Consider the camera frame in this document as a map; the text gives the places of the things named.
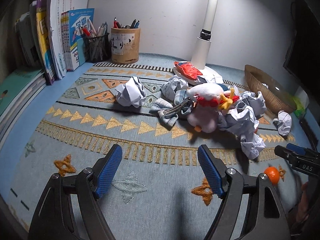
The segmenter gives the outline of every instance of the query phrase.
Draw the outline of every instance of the blue gripper pad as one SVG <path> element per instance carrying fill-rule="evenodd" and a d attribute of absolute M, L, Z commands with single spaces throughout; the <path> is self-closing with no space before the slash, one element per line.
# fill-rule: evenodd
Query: blue gripper pad
<path fill-rule="evenodd" d="M 222 198 L 225 192 L 222 189 L 221 177 L 202 146 L 198 148 L 198 161 L 212 192 Z"/>
<path fill-rule="evenodd" d="M 299 155 L 306 155 L 306 151 L 304 150 L 304 148 L 294 145 L 292 143 L 288 143 L 286 148 L 296 152 Z"/>
<path fill-rule="evenodd" d="M 101 198 L 110 188 L 113 177 L 122 160 L 122 148 L 119 145 L 113 146 L 105 158 L 107 158 L 109 154 L 111 155 L 109 160 L 98 175 L 97 189 L 94 192 L 98 198 Z"/>

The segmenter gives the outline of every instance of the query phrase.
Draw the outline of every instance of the woven bowl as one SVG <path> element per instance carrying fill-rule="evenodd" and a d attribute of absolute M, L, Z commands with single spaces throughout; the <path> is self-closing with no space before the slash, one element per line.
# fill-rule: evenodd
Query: woven bowl
<path fill-rule="evenodd" d="M 266 107 L 273 113 L 277 114 L 280 110 L 283 110 L 290 114 L 297 109 L 292 96 L 284 90 L 282 85 L 262 70 L 254 66 L 245 65 L 244 75 L 250 90 L 256 95 L 258 91 L 261 91 L 266 101 Z"/>

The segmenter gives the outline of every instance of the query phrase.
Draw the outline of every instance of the tangerine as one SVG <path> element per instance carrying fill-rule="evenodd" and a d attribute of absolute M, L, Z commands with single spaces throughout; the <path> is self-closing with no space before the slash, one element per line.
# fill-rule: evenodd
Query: tangerine
<path fill-rule="evenodd" d="M 280 174 L 276 167 L 268 167 L 265 169 L 264 173 L 269 177 L 272 185 L 277 185 L 280 179 Z"/>

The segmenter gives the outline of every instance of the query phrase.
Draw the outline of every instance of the stacked books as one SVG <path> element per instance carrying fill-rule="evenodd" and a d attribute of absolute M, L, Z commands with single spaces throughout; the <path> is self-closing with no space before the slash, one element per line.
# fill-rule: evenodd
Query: stacked books
<path fill-rule="evenodd" d="M 87 4 L 88 0 L 47 0 L 50 48 L 58 79 L 62 79 L 67 72 L 62 43 L 62 14 L 70 10 L 87 8 Z"/>
<path fill-rule="evenodd" d="M 45 86 L 44 72 L 28 68 L 15 70 L 0 85 L 0 149 L 19 116 Z"/>
<path fill-rule="evenodd" d="M 89 20 L 93 22 L 93 14 L 94 9 L 70 10 L 62 14 L 62 47 L 68 71 L 73 71 L 81 66 L 84 63 L 81 61 L 83 57 L 88 58 L 88 48 L 84 46 L 83 42 L 79 42 L 83 36 L 80 26 L 90 31 Z"/>
<path fill-rule="evenodd" d="M 24 65 L 42 68 L 48 84 L 62 79 L 67 70 L 75 70 L 87 58 L 78 28 L 80 21 L 90 30 L 88 19 L 93 21 L 94 9 L 87 9 L 87 3 L 88 0 L 36 0 L 15 23 Z"/>

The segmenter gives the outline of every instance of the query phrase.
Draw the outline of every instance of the blue checkered cloth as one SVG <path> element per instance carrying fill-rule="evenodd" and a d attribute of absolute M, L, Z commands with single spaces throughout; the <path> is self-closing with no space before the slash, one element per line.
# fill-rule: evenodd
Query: blue checkered cloth
<path fill-rule="evenodd" d="M 176 95 L 174 97 L 174 105 L 179 105 L 183 102 L 183 100 L 185 100 L 188 97 L 187 95 L 187 90 L 178 90 L 176 92 Z M 188 104 L 186 104 L 186 106 L 184 106 L 183 108 L 181 108 L 180 110 L 178 110 L 175 113 L 172 114 L 167 114 L 165 115 L 163 112 L 165 110 L 171 109 L 173 108 L 173 105 L 170 104 L 168 101 L 159 98 L 157 99 L 153 105 L 150 108 L 150 113 L 152 114 L 156 114 L 158 113 L 160 121 L 170 127 L 173 127 L 173 125 L 175 124 L 175 122 L 178 119 L 178 112 L 180 112 L 181 115 L 187 115 L 191 113 L 191 110 L 193 108 L 193 102 L 189 102 Z"/>

